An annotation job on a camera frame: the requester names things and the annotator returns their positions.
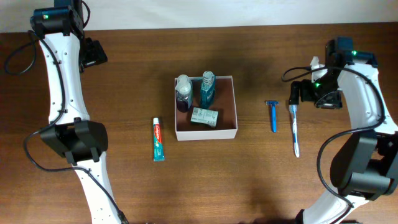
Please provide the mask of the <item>purple soap pump bottle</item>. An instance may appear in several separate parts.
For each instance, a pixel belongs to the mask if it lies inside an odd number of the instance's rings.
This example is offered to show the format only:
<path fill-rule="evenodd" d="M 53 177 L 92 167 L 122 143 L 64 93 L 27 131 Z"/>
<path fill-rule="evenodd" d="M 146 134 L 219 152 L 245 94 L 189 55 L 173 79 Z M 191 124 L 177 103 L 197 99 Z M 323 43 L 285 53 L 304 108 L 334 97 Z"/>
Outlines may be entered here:
<path fill-rule="evenodd" d="M 177 109 L 183 113 L 189 111 L 193 103 L 193 84 L 187 75 L 180 75 L 175 86 Z"/>

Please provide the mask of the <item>green white soap box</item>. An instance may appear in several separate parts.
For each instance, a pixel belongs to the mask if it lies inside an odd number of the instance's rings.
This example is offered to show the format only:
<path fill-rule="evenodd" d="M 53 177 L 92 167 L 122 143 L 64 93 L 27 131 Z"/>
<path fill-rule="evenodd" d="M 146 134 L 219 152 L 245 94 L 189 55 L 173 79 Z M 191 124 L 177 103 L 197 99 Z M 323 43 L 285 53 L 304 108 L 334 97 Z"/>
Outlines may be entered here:
<path fill-rule="evenodd" d="M 217 119 L 217 111 L 194 108 L 190 121 L 193 123 L 206 124 L 212 128 L 215 128 L 217 124 Z"/>

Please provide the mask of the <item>green mouthwash bottle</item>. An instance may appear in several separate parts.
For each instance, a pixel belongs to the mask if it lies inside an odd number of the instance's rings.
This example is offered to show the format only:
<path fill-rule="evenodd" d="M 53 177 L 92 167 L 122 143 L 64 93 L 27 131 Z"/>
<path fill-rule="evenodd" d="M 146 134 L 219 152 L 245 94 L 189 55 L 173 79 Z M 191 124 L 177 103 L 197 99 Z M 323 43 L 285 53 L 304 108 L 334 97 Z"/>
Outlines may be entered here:
<path fill-rule="evenodd" d="M 215 97 L 216 75 L 211 71 L 205 71 L 202 76 L 200 105 L 207 109 L 213 103 Z"/>

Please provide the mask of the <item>Colgate toothpaste tube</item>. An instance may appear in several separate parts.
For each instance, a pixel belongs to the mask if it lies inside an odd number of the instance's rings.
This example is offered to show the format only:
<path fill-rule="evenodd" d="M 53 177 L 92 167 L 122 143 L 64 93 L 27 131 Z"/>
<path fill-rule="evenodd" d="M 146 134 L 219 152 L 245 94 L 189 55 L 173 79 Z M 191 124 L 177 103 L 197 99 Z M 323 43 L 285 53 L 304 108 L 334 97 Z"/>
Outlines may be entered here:
<path fill-rule="evenodd" d="M 161 128 L 158 118 L 153 119 L 153 133 L 154 133 L 154 161 L 164 161 L 164 148 L 162 144 Z"/>

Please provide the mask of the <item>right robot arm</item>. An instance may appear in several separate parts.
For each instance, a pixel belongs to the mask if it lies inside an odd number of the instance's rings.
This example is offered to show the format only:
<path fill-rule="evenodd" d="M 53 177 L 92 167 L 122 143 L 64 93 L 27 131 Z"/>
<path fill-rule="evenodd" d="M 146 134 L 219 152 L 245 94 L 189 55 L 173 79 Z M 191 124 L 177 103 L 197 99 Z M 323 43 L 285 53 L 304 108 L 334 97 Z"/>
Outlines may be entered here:
<path fill-rule="evenodd" d="M 374 54 L 349 48 L 327 48 L 325 63 L 313 58 L 305 72 L 291 78 L 294 153 L 300 155 L 297 107 L 309 101 L 317 108 L 340 109 L 346 103 L 351 128 L 328 138 L 317 156 L 317 172 L 326 188 L 296 223 L 341 223 L 356 208 L 390 195 L 397 188 L 397 125 L 379 87 Z"/>

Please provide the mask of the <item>blue white toothbrush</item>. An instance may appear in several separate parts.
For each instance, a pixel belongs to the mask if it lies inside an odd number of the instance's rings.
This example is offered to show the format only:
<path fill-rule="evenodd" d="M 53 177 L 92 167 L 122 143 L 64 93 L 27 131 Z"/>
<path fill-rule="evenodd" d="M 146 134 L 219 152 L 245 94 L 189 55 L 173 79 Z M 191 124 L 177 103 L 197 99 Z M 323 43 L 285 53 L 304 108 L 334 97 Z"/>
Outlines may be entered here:
<path fill-rule="evenodd" d="M 294 154 L 296 158 L 299 158 L 300 148 L 299 148 L 298 129 L 297 129 L 297 105 L 289 105 L 289 112 L 292 115 L 292 134 L 294 142 Z"/>

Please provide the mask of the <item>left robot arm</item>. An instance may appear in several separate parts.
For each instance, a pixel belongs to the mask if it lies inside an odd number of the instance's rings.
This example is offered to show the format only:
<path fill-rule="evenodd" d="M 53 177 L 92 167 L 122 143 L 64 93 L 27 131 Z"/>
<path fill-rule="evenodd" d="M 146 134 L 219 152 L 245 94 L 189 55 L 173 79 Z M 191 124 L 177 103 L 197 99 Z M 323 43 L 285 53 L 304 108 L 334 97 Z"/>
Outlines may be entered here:
<path fill-rule="evenodd" d="M 55 1 L 30 18 L 45 56 L 50 90 L 49 125 L 41 140 L 67 160 L 83 187 L 92 223 L 127 223 L 117 206 L 106 169 L 108 135 L 104 124 L 91 121 L 83 99 L 81 73 L 107 62 L 97 40 L 85 36 L 89 18 L 83 1 Z"/>

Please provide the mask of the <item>blue disposable razor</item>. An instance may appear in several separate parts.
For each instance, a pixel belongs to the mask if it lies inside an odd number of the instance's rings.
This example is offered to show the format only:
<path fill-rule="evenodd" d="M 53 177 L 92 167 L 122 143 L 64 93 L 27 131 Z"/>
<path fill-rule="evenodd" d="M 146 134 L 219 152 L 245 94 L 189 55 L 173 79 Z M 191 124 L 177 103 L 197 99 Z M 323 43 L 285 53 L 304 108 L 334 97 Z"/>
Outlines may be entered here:
<path fill-rule="evenodd" d="M 271 127 L 272 132 L 277 132 L 277 113 L 276 113 L 276 106 L 279 104 L 276 100 L 268 100 L 266 101 L 266 105 L 271 107 Z"/>

